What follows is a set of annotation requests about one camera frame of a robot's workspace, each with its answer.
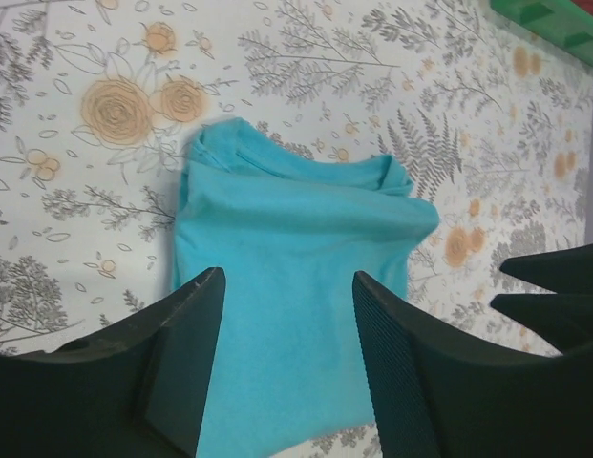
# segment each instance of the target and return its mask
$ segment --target folded shirt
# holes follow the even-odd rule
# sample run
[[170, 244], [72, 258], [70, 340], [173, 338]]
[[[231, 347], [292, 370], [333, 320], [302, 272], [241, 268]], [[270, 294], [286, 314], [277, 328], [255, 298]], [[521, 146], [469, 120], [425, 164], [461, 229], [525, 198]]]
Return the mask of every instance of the folded shirt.
[[391, 156], [306, 160], [242, 119], [194, 139], [175, 227], [177, 288], [227, 286], [198, 457], [271, 455], [372, 422], [351, 297], [364, 270], [406, 298], [407, 259], [438, 225]]

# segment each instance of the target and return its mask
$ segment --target gray fern print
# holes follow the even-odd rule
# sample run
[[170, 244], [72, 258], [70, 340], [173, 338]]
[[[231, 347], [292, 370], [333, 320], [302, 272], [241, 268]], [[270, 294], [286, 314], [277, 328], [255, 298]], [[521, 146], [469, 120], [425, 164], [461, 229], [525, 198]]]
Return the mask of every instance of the gray fern print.
[[544, 253], [546, 251], [546, 231], [544, 226], [535, 221], [529, 221], [522, 229], [515, 229], [508, 242], [501, 242], [491, 255], [491, 279], [494, 287], [501, 285], [502, 291], [520, 291], [531, 293], [538, 288], [530, 283], [517, 280], [499, 271], [500, 265], [509, 258], [516, 256]]
[[[377, 56], [371, 34], [339, 27], [327, 30], [300, 0], [281, 0], [276, 14], [279, 44], [258, 30], [239, 38], [255, 95], [280, 95], [288, 104], [302, 106], [325, 90], [339, 98], [358, 92], [371, 111], [392, 95], [391, 70], [399, 66]], [[371, 80], [370, 68], [387, 69], [387, 75]]]
[[[124, 290], [122, 296], [124, 305], [128, 307], [128, 311], [130, 313], [137, 313], [139, 310], [143, 310], [145, 308], [145, 302], [140, 301], [130, 289]], [[101, 313], [98, 319], [100, 321], [101, 327], [107, 327], [114, 324], [114, 322], [110, 321], [104, 313]]]
[[93, 211], [98, 215], [107, 214], [101, 223], [106, 230], [118, 230], [128, 226], [132, 221], [145, 223], [138, 226], [139, 236], [151, 241], [159, 231], [169, 231], [175, 222], [173, 213], [166, 209], [164, 195], [150, 189], [141, 188], [143, 205], [136, 206], [133, 202], [123, 202], [122, 196], [112, 191], [105, 191], [86, 186], [84, 194], [88, 200], [81, 200], [71, 189], [56, 189], [41, 198], [44, 210], [53, 218], [64, 221], [69, 218], [88, 217]]
[[10, 342], [73, 327], [61, 304], [62, 292], [47, 267], [31, 256], [16, 262], [0, 255], [0, 350]]
[[446, 115], [443, 116], [444, 122], [440, 128], [420, 110], [419, 115], [424, 125], [423, 133], [415, 122], [398, 110], [400, 131], [397, 132], [392, 123], [388, 122], [391, 147], [379, 135], [379, 150], [382, 154], [395, 156], [406, 167], [415, 182], [418, 198], [425, 197], [434, 202], [440, 185], [447, 179], [455, 183], [455, 173], [462, 171], [457, 131], [452, 132], [449, 128]]
[[310, 148], [308, 148], [308, 146], [303, 145], [302, 143], [284, 143], [280, 134], [277, 134], [276, 132], [269, 133], [267, 122], [258, 122], [256, 124], [256, 129], [258, 129], [258, 131], [262, 132], [268, 138], [273, 140], [276, 144], [286, 148], [288, 151], [291, 151], [295, 155], [304, 157], [305, 159], [313, 160], [313, 152], [310, 150]]

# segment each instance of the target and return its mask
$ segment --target table surface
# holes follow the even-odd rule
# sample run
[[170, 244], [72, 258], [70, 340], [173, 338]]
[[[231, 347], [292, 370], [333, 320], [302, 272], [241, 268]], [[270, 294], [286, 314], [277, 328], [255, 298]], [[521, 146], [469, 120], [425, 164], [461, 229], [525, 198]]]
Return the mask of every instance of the table surface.
[[[410, 300], [550, 352], [488, 303], [512, 256], [582, 244], [593, 72], [477, 0], [0, 0], [0, 352], [52, 350], [167, 292], [201, 125], [392, 154], [442, 216]], [[380, 455], [374, 427], [282, 457]]]

